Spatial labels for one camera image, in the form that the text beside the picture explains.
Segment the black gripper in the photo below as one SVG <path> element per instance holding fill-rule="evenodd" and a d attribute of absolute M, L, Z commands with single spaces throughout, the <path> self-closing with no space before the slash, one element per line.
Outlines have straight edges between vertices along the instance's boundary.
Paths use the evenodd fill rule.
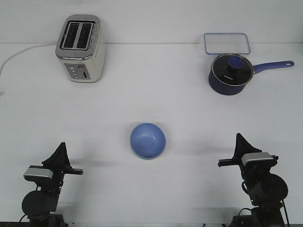
<path fill-rule="evenodd" d="M 253 162 L 247 166 L 242 164 L 241 158 L 244 154 L 259 152 L 262 152 L 262 150 L 253 147 L 240 133 L 237 133 L 233 158 L 219 159 L 218 166 L 239 166 L 244 183 L 246 186 L 252 187 L 269 174 L 270 169 L 277 165 L 279 159 L 279 156 L 271 155 L 274 158 L 273 160 Z"/>
<path fill-rule="evenodd" d="M 49 169 L 53 172 L 52 179 L 35 180 L 37 187 L 40 187 L 40 191 L 49 193 L 51 196 L 60 195 L 66 174 L 83 175 L 83 169 L 71 167 L 65 142 L 61 142 L 56 151 L 48 159 L 43 161 L 42 164 L 46 167 L 65 166 L 65 168 Z"/>

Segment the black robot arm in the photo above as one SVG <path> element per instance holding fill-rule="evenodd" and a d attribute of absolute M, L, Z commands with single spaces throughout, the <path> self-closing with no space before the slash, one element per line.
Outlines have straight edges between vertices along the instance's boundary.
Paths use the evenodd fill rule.
<path fill-rule="evenodd" d="M 72 168 L 65 142 L 41 166 L 30 165 L 23 174 L 26 181 L 34 182 L 36 189 L 22 201 L 22 210 L 30 227 L 67 227 L 62 214 L 56 214 L 64 176 L 82 175 L 83 169 Z"/>
<path fill-rule="evenodd" d="M 249 196 L 253 208 L 249 215 L 233 216 L 231 227 L 284 227 L 281 208 L 288 195 L 286 182 L 270 172 L 278 163 L 278 156 L 253 147 L 240 134 L 236 134 L 235 151 L 231 159 L 220 159 L 218 166 L 238 166 L 243 182 L 241 187 Z"/>

